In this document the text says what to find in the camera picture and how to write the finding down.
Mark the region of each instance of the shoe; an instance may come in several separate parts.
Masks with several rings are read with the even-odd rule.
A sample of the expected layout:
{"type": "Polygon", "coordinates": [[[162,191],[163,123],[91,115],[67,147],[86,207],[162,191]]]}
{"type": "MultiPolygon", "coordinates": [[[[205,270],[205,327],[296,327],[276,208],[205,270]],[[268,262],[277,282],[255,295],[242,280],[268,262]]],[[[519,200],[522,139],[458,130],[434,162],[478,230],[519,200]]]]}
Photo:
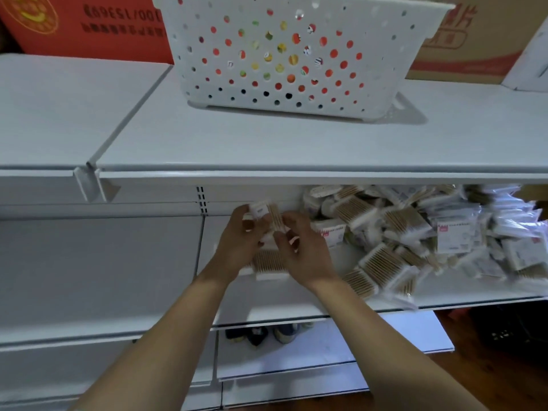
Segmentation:
{"type": "Polygon", "coordinates": [[[301,325],[292,323],[289,325],[278,325],[274,327],[274,337],[283,345],[291,343],[297,337],[301,325]]]}
{"type": "Polygon", "coordinates": [[[247,335],[248,329],[239,328],[239,329],[228,329],[225,331],[226,338],[232,343],[242,342],[247,335]]]}
{"type": "Polygon", "coordinates": [[[268,335],[269,330],[266,327],[252,327],[248,329],[247,340],[253,347],[258,348],[268,335]]]}

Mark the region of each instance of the yellow logo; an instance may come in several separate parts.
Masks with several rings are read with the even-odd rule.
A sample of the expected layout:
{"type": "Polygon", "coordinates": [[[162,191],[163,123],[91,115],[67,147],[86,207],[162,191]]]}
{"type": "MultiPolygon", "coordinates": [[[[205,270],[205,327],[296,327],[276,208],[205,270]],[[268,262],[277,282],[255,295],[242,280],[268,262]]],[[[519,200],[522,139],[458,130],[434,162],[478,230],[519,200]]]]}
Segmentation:
{"type": "Polygon", "coordinates": [[[50,34],[59,18],[49,0],[0,0],[11,17],[33,32],[50,34]]]}

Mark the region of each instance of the hand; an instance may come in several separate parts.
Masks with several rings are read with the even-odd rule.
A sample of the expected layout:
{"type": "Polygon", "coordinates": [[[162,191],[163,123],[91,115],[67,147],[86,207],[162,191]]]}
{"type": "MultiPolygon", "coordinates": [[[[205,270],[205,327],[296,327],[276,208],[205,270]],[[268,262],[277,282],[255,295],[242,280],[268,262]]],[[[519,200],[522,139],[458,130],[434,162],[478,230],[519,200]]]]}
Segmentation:
{"type": "Polygon", "coordinates": [[[282,219],[290,230],[286,234],[275,232],[274,239],[291,276],[313,293],[317,283],[338,279],[327,243],[312,229],[309,218],[298,212],[285,212],[282,219]],[[299,240],[292,247],[289,242],[296,236],[299,240]]]}
{"type": "Polygon", "coordinates": [[[234,281],[239,270],[251,263],[259,248],[263,246],[260,240],[268,232],[272,222],[270,214],[258,221],[244,221],[243,215],[247,212],[248,205],[234,209],[229,224],[221,235],[215,255],[209,262],[214,265],[211,270],[222,273],[227,283],[234,281]]]}

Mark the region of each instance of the person's right hand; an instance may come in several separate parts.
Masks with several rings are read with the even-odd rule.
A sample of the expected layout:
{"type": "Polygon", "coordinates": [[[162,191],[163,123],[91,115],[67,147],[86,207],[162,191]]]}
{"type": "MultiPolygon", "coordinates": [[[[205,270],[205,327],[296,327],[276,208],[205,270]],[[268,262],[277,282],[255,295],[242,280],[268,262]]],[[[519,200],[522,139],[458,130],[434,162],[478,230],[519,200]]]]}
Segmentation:
{"type": "Polygon", "coordinates": [[[312,292],[317,283],[337,279],[327,243],[312,229],[309,218],[292,211],[285,212],[282,219],[290,230],[286,234],[275,232],[274,239],[291,276],[312,292]],[[294,247],[298,245],[297,252],[289,243],[295,236],[299,237],[293,244],[294,247]]]}

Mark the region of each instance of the wooden floor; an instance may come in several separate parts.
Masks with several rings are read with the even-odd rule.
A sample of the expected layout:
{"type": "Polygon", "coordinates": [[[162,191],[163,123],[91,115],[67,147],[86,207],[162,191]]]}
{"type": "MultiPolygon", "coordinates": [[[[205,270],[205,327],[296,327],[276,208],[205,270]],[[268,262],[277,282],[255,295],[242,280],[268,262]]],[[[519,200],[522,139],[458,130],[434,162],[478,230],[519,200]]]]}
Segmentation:
{"type": "MultiPolygon", "coordinates": [[[[491,411],[548,410],[548,370],[509,354],[484,347],[467,315],[458,320],[439,311],[437,316],[453,341],[453,353],[435,353],[430,357],[468,389],[491,411]]],[[[338,395],[310,400],[290,401],[239,411],[335,411],[372,410],[370,393],[338,395]]]]}

